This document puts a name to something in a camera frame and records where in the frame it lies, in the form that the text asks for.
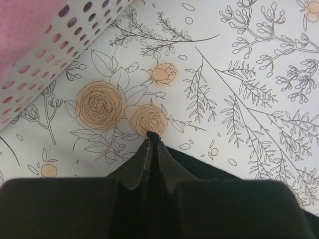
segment black fabric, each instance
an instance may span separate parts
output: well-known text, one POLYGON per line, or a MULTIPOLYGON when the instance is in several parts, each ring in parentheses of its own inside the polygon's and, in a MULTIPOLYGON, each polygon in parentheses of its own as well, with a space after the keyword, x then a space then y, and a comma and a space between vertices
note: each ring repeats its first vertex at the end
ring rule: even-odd
MULTIPOLYGON (((199 161, 187 154, 179 152, 175 149, 168 148, 171 156, 187 171, 193 174, 198 179, 238 179, 240 178, 227 173, 221 169, 213 167, 209 164, 199 161)), ((319 217, 303 210, 316 238, 319 239, 319 217)))

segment circular hole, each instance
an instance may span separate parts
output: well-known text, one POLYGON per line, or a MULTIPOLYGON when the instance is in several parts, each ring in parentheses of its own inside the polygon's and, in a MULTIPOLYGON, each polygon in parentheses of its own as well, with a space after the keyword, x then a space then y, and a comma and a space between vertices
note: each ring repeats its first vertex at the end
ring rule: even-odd
POLYGON ((60 45, 60 49, 63 49, 64 47, 66 47, 67 44, 69 44, 68 41, 63 42, 63 43, 60 45))
POLYGON ((35 86, 36 84, 33 84, 32 86, 29 87, 29 90, 32 90, 35 86))
POLYGON ((56 62, 54 62, 54 65, 57 66, 60 62, 61 62, 61 59, 59 59, 56 62))
POLYGON ((84 5, 83 11, 87 12, 88 10, 90 10, 91 6, 92 6, 92 3, 88 2, 87 4, 84 5))
POLYGON ((111 10, 107 10, 107 11, 104 13, 104 16, 107 16, 110 12, 111 12, 111 10))
POLYGON ((15 102, 20 102, 22 99, 24 98, 24 96, 20 96, 18 99, 16 99, 16 101, 15 102))
POLYGON ((98 22, 94 23, 92 26, 92 29, 94 29, 98 24, 99 24, 98 22))
POLYGON ((82 28, 81 28, 81 27, 79 27, 78 29, 76 29, 76 30, 75 30, 74 35, 79 34, 81 31, 82 31, 82 28))
POLYGON ((95 13, 89 16, 89 21, 92 21, 95 18, 95 16, 96 16, 95 13))
POLYGON ((61 11, 59 12, 59 17, 63 17, 65 16, 70 10, 69 5, 65 5, 64 8, 61 9, 61 11))
POLYGON ((5 99, 2 101, 2 104, 8 103, 10 100, 12 100, 12 96, 9 96, 8 98, 5 98, 5 99))
POLYGON ((49 57, 46 59, 46 62, 50 62, 50 61, 52 61, 52 60, 53 60, 53 58, 54 58, 54 55, 49 56, 49 57))
POLYGON ((26 83, 21 83, 18 87, 17 90, 21 90, 23 87, 26 86, 26 83))
POLYGON ((61 35, 60 33, 55 34, 54 37, 53 37, 53 39, 52 39, 52 42, 53 42, 53 43, 57 42, 58 40, 60 40, 61 36, 62 36, 62 35, 61 35))
POLYGON ((42 85, 38 88, 38 91, 42 90, 45 85, 42 85))
POLYGON ((45 72, 43 75, 42 75, 42 78, 46 77, 47 75, 49 74, 49 72, 45 72))
POLYGON ((25 73, 29 68, 30 68, 29 65, 22 66, 22 67, 19 69, 19 73, 20 73, 20 74, 23 74, 23 73, 25 73))
POLYGON ((70 47, 68 50, 67 50, 67 53, 70 53, 71 51, 73 51, 74 47, 70 47))
POLYGON ((5 115, 5 114, 9 113, 9 111, 11 111, 11 109, 5 110, 2 114, 5 115))
POLYGON ((73 27, 74 24, 76 23, 77 19, 75 17, 71 18, 69 21, 68 21, 68 27, 73 27))
POLYGON ((51 29, 52 29, 52 25, 50 24, 50 26, 49 26, 48 29, 46 30, 45 34, 48 34, 51 29))
POLYGON ((86 37, 85 34, 84 34, 83 36, 81 36, 81 37, 80 37, 80 41, 82 41, 85 37, 86 37))
POLYGON ((102 8, 105 8, 109 4, 110 0, 105 0, 102 4, 102 8))
POLYGON ((10 120, 10 118, 7 118, 5 121, 3 121, 2 123, 7 123, 10 120))
POLYGON ((31 76, 36 76, 41 70, 40 69, 36 69, 32 72, 31 76))
POLYGON ((2 85, 2 89, 9 89, 14 84, 14 81, 7 81, 2 85))
POLYGON ((41 56, 43 56, 45 53, 46 53, 46 50, 42 49, 36 53, 35 57, 38 59, 41 56))

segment line drawing of roses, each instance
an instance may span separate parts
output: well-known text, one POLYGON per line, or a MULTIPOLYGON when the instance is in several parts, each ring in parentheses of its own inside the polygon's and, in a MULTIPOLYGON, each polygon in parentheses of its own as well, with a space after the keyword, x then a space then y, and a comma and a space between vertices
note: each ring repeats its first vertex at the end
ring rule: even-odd
POLYGON ((144 138, 147 137, 147 131, 161 135, 168 124, 162 110, 151 105, 129 106, 125 109, 125 117, 131 128, 144 138))
POLYGON ((113 128, 127 106, 122 90, 104 81, 86 85, 78 93, 76 103, 77 122, 94 130, 113 128))
POLYGON ((147 81, 143 82, 142 85, 147 83, 148 81, 151 81, 150 85, 153 82, 157 84, 168 85, 176 77, 176 68, 174 67, 174 65, 170 63, 164 63, 159 65, 159 62, 158 62, 156 67, 153 70, 144 70, 144 71, 148 72, 148 74, 150 75, 150 78, 147 81))

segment wrapping paper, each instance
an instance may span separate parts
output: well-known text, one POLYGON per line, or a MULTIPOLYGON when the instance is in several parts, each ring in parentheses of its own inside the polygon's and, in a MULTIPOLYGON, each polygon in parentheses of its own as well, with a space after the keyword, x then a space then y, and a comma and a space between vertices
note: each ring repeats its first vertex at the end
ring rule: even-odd
POLYGON ((1 132, 1 182, 106 176, 152 130, 317 214, 318 18, 317 0, 136 0, 1 132))

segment black object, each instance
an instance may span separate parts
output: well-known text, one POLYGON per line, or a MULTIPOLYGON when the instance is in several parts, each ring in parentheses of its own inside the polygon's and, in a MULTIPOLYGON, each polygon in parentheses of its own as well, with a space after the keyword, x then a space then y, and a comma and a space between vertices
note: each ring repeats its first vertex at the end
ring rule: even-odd
POLYGON ((106 178, 14 179, 1 239, 319 239, 319 218, 273 181, 245 181, 148 133, 106 178))

